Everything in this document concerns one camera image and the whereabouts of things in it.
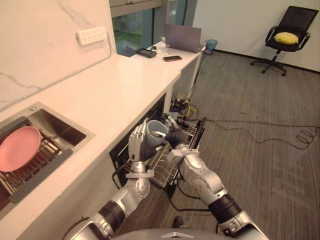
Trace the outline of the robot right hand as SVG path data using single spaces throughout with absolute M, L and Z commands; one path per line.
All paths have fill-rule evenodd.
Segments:
M 169 123 L 169 131 L 168 133 L 163 133 L 160 131 L 151 131 L 151 135 L 157 138 L 162 138 L 169 142 L 170 146 L 173 149 L 176 149 L 177 146 L 186 144 L 185 135 L 182 132 L 180 126 L 174 120 L 174 118 L 170 115 L 165 115 L 166 122 Z

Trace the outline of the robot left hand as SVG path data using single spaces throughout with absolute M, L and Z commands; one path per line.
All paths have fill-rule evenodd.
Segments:
M 128 154 L 132 162 L 145 162 L 161 149 L 161 143 L 150 146 L 146 140 L 147 123 L 149 118 L 135 127 L 128 139 Z

